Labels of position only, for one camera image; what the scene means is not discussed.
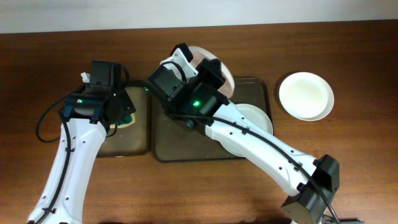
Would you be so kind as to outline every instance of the green led indicator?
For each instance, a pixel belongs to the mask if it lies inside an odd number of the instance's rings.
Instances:
[[[200,102],[199,102],[199,101],[195,101],[195,102],[193,102],[193,106],[194,106],[194,107],[198,107],[198,106],[200,106]]]

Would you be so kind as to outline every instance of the wall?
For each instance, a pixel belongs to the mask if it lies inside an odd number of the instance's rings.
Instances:
[[[0,0],[0,33],[398,19],[397,0]]]

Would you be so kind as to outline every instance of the white plate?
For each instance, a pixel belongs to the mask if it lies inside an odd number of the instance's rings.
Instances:
[[[236,105],[238,110],[249,120],[251,120],[253,123],[258,125],[261,129],[269,132],[269,133],[274,133],[274,129],[272,128],[272,123],[267,114],[258,108],[257,106],[253,106],[250,104],[246,103],[241,103]],[[228,143],[222,142],[221,145],[230,153],[234,154],[235,156],[242,156],[242,154],[239,153],[239,150],[234,147],[233,145],[230,145]]]
[[[189,46],[189,50],[191,51],[191,53],[193,55],[193,59],[190,62],[190,64],[195,68],[199,65],[199,63],[203,59],[212,60],[212,59],[217,58],[215,55],[210,53],[208,50],[203,49],[201,47]],[[224,94],[226,97],[231,98],[234,93],[235,82],[234,82],[234,78],[232,77],[231,72],[228,70],[228,68],[225,66],[225,64],[223,62],[221,62],[221,72],[223,74],[223,77],[225,78],[225,83],[223,86],[221,86],[218,89],[218,91],[220,93]]]
[[[324,118],[335,103],[330,85],[309,72],[289,75],[280,85],[279,100],[290,115],[304,121]]]

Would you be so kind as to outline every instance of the green object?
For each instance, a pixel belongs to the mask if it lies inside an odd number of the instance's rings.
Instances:
[[[197,101],[197,100],[196,100],[195,102],[193,102],[193,106],[194,106],[194,107],[200,106],[200,101]]]
[[[129,124],[132,122],[132,116],[131,114],[123,118],[122,120],[118,121],[118,126],[124,125],[124,124]]]

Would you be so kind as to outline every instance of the wooden table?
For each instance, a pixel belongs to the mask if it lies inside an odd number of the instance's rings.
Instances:
[[[42,112],[80,83],[94,59],[145,78],[175,44],[210,50],[235,76],[263,79],[278,138],[340,163],[340,218],[398,222],[398,21],[270,24],[0,35],[0,219],[25,223],[47,181],[57,143],[34,129]],[[313,72],[335,94],[333,111],[305,122],[275,98],[284,75]],[[55,111],[45,138],[60,132]],[[248,161],[160,164],[150,155],[97,159],[84,223],[238,223],[283,218],[286,194]]]

